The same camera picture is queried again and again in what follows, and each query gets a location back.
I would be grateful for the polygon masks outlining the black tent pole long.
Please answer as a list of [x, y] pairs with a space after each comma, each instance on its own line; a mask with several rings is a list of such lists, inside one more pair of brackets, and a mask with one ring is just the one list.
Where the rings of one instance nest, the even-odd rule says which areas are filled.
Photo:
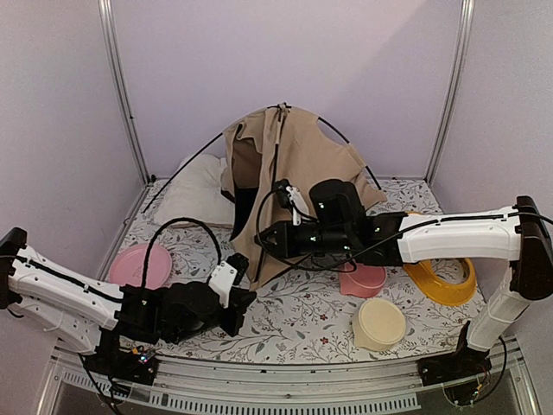
[[[282, 136], [283, 125], [287, 117], [287, 113], [289, 111], [289, 108], [285, 102], [279, 104], [276, 108], [277, 108], [277, 122], [276, 122], [274, 153], [273, 153], [273, 160], [271, 165], [270, 189], [269, 189], [269, 192], [264, 196], [262, 203], [260, 204], [260, 207], [257, 211], [256, 225], [258, 225], [259, 223], [260, 214], [262, 213], [265, 203], [269, 200], [269, 196], [273, 194], [273, 190], [277, 181], [277, 165], [278, 165], [278, 158], [279, 158], [280, 141]], [[256, 272], [254, 277], [255, 283], [257, 283], [260, 279], [264, 260], [265, 260], [265, 249], [264, 249], [264, 245], [261, 245], [261, 252], [258, 256], [258, 262], [257, 262], [257, 267], [256, 267]]]

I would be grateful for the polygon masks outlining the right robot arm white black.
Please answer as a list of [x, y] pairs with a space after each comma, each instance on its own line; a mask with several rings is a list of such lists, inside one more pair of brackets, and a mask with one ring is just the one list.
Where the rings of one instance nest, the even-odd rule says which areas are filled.
[[431, 259], [502, 259], [508, 268], [486, 307], [461, 329], [454, 352], [418, 361], [425, 386], [476, 375], [491, 367], [491, 347], [516, 319], [552, 294], [552, 241], [529, 196], [512, 206], [483, 213], [369, 216], [350, 182], [329, 179], [314, 185], [309, 199], [315, 220], [301, 221], [286, 181], [274, 192], [292, 220], [256, 230], [255, 241], [288, 264], [302, 255], [338, 254], [363, 265], [401, 266]]

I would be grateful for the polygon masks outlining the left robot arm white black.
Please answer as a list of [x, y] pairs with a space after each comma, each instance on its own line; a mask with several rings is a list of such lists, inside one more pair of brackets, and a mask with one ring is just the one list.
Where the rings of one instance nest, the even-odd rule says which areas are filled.
[[1, 238], [1, 307], [30, 317], [84, 357], [84, 369], [110, 379], [152, 385], [159, 341], [177, 344], [219, 327], [242, 328], [257, 294], [239, 287], [248, 259], [235, 253], [207, 281], [155, 290], [101, 282], [38, 254], [27, 233]]

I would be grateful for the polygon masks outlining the beige fabric pet tent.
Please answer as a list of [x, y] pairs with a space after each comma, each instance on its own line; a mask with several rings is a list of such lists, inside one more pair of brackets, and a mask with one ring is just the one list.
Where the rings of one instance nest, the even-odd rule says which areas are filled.
[[274, 196], [274, 182], [286, 179], [303, 198], [318, 182], [351, 182], [361, 203], [370, 208], [386, 200], [367, 178], [365, 160], [351, 144], [339, 144], [319, 127], [319, 118], [297, 107], [279, 105], [252, 112], [223, 132], [227, 166], [221, 175], [221, 194], [234, 205], [232, 247], [249, 261], [252, 290], [287, 270], [263, 253], [254, 238], [278, 220], [287, 219]]

